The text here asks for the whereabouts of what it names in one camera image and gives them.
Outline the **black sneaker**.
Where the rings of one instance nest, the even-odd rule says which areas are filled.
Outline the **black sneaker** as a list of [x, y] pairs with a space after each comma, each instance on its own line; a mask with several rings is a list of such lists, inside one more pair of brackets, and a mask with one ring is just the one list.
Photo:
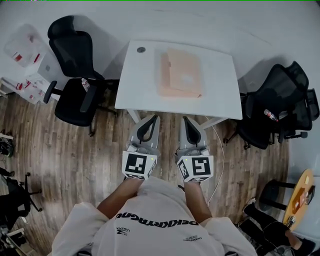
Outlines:
[[6, 156], [6, 157], [12, 157], [14, 152], [14, 147], [11, 142], [11, 140], [7, 138], [0, 138], [0, 154]]

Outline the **black mesh office chair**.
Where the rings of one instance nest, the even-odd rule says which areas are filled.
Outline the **black mesh office chair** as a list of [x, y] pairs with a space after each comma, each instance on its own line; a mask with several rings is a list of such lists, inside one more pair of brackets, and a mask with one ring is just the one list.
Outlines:
[[319, 107], [317, 95], [314, 88], [308, 89], [306, 95], [307, 95], [307, 105], [310, 112], [310, 120], [312, 124], [320, 116], [320, 107]]
[[[275, 64], [258, 90], [241, 93], [242, 119], [236, 121], [234, 133], [224, 138], [223, 143], [240, 136], [245, 150], [250, 147], [265, 150], [275, 140], [282, 143], [307, 138], [313, 126], [307, 90], [309, 79], [296, 61], [288, 67]], [[276, 115], [278, 122], [267, 117], [265, 109]]]
[[[69, 79], [63, 90], [56, 88], [53, 80], [43, 98], [46, 104], [52, 95], [59, 96], [54, 114], [63, 122], [78, 127], [87, 127], [89, 136], [95, 133], [92, 123], [98, 109], [112, 113], [117, 112], [102, 106], [106, 90], [118, 89], [118, 79], [105, 79], [94, 69], [93, 42], [91, 36], [74, 28], [73, 15], [55, 20], [47, 31], [49, 46], [56, 56], [62, 73]], [[88, 92], [82, 86], [82, 78], [90, 84]]]

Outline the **round wooden table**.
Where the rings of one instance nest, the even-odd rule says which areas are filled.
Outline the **round wooden table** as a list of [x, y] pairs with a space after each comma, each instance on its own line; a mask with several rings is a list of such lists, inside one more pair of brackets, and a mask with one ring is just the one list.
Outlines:
[[[270, 208], [276, 208], [284, 211], [282, 223], [291, 231], [294, 231], [303, 220], [308, 210], [308, 206], [314, 197], [316, 187], [314, 182], [314, 175], [311, 169], [306, 169], [303, 171], [297, 183], [281, 182], [273, 179], [269, 181], [263, 188], [259, 197], [259, 206], [262, 211], [267, 211]], [[297, 211], [296, 214], [293, 214], [292, 202], [301, 188], [305, 188], [307, 197], [303, 206]], [[292, 190], [289, 201], [286, 204], [277, 202], [280, 189]]]

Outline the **tan cardboard piece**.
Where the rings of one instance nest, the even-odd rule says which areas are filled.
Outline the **tan cardboard piece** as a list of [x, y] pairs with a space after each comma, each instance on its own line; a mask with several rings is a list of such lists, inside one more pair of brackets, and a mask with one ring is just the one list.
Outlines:
[[204, 80], [200, 58], [188, 51], [167, 48], [160, 53], [157, 92], [162, 97], [200, 98]]

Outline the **white table leg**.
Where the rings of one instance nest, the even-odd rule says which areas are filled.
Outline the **white table leg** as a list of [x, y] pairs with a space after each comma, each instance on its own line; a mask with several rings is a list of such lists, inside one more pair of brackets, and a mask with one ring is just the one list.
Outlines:
[[227, 118], [222, 118], [222, 117], [212, 117], [211, 119], [208, 119], [204, 123], [202, 123], [200, 126], [205, 130], [208, 129], [209, 127], [213, 127], [223, 121], [225, 121]]
[[132, 117], [133, 121], [137, 124], [141, 121], [140, 114], [137, 110], [134, 109], [127, 109], [127, 112]]

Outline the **person's right forearm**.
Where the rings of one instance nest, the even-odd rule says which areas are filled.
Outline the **person's right forearm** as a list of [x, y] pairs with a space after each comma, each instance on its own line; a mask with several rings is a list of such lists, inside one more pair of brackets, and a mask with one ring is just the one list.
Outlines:
[[186, 205], [195, 221], [202, 223], [212, 217], [212, 213], [203, 195], [201, 185], [198, 182], [185, 182], [184, 192]]

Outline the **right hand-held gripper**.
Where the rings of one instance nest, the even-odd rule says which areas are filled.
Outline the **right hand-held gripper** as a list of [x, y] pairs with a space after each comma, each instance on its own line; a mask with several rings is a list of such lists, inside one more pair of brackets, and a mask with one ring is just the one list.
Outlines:
[[205, 130], [192, 118], [180, 121], [179, 146], [175, 162], [184, 182], [203, 182], [214, 175], [214, 156], [210, 155]]

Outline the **orange box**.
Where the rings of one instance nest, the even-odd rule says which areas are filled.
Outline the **orange box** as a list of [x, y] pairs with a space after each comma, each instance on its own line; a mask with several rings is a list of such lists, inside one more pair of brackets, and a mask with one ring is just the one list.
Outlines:
[[296, 214], [297, 211], [303, 206], [307, 198], [307, 192], [305, 188], [300, 188], [297, 195], [292, 201], [292, 213]]

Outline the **white cabinet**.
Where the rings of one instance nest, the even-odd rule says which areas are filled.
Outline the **white cabinet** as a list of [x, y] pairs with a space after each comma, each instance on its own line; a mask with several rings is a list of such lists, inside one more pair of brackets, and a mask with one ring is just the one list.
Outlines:
[[39, 99], [43, 101], [52, 81], [57, 81], [56, 88], [61, 91], [63, 90], [64, 84], [61, 80], [61, 74], [57, 59], [50, 52], [47, 52], [25, 69], [24, 78], [28, 82], [31, 82], [33, 87], [40, 90]]

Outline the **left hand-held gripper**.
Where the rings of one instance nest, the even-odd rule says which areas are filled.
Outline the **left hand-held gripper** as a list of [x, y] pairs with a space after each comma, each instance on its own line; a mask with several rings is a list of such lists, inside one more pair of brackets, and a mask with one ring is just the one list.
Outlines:
[[160, 156], [160, 120], [157, 114], [148, 115], [133, 126], [122, 152], [121, 171], [126, 178], [145, 181], [151, 176]]

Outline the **person's left forearm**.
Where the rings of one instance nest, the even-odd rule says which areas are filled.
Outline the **person's left forearm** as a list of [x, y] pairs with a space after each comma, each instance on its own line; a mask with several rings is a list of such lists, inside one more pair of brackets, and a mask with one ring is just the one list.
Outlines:
[[135, 197], [144, 180], [126, 178], [107, 198], [105, 198], [97, 209], [109, 220], [122, 209], [125, 203]]

